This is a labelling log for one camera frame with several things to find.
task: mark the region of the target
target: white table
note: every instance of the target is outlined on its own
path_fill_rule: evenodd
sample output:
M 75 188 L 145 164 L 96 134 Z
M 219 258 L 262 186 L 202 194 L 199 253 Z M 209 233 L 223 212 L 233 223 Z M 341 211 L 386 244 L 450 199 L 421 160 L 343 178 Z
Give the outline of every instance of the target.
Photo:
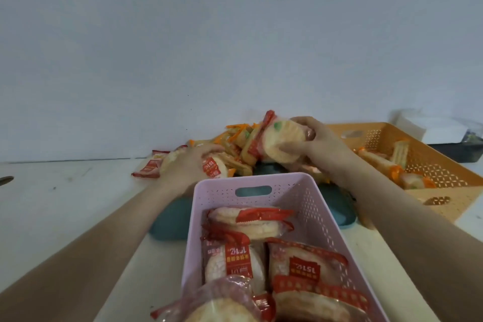
M 130 177 L 141 160 L 1 164 L 0 290 L 112 213 L 146 184 Z M 483 162 L 468 165 L 483 173 Z M 483 241 L 483 198 L 457 225 Z M 392 322 L 438 321 L 377 231 L 358 224 L 343 234 Z M 151 307 L 180 293 L 185 242 L 147 236 L 97 322 L 152 321 Z

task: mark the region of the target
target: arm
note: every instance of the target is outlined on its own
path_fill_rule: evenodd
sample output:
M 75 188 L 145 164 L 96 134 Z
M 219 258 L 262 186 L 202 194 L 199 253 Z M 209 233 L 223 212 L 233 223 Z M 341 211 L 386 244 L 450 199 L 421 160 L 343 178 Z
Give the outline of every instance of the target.
M 207 178 L 202 157 L 222 149 L 189 150 L 161 179 L 7 288 L 0 294 L 0 320 L 93 320 L 159 213 Z
M 480 320 L 483 244 L 408 195 L 317 120 L 294 120 L 316 137 L 283 150 L 307 155 L 352 193 L 440 320 Z

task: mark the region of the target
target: hand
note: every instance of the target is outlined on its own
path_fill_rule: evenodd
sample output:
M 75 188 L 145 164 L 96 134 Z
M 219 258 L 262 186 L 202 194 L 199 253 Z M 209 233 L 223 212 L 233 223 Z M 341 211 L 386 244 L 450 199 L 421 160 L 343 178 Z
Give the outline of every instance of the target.
M 216 144 L 204 144 L 196 148 L 188 148 L 170 164 L 161 174 L 160 181 L 163 185 L 170 186 L 182 195 L 189 193 L 202 179 L 209 177 L 203 172 L 203 162 L 211 153 L 223 152 L 225 148 Z
M 332 181 L 347 188 L 347 172 L 360 165 L 359 156 L 332 130 L 313 117 L 293 117 L 292 120 L 314 130 L 315 138 L 312 141 L 283 143 L 280 149 L 290 154 L 307 156 Z

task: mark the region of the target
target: pink plastic basket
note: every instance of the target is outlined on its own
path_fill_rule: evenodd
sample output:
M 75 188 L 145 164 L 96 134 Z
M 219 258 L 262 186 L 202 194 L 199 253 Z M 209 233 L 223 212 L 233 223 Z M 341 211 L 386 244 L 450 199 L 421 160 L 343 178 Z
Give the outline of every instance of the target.
M 271 186 L 265 196 L 238 197 L 239 188 Z M 235 177 L 230 179 L 207 179 L 195 187 L 188 244 L 184 257 L 182 277 L 183 292 L 202 285 L 202 212 L 227 205 L 278 206 L 293 209 L 297 216 L 293 221 L 295 230 L 284 239 L 308 243 L 343 254 L 349 267 L 342 274 L 343 285 L 364 293 L 371 304 L 369 317 L 372 322 L 389 321 L 374 292 L 362 274 L 352 253 L 322 197 L 315 181 L 305 173 L 286 173 L 265 176 Z

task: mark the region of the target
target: orange plastic basket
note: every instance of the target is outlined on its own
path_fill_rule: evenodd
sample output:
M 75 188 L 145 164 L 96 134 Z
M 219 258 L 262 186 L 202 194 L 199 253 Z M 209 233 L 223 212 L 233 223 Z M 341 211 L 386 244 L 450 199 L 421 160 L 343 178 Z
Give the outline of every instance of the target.
M 407 190 L 438 214 L 454 222 L 483 192 L 483 178 L 388 123 L 329 124 L 351 148 L 366 147 L 391 155 L 394 143 L 410 142 L 406 170 L 431 178 L 436 189 Z

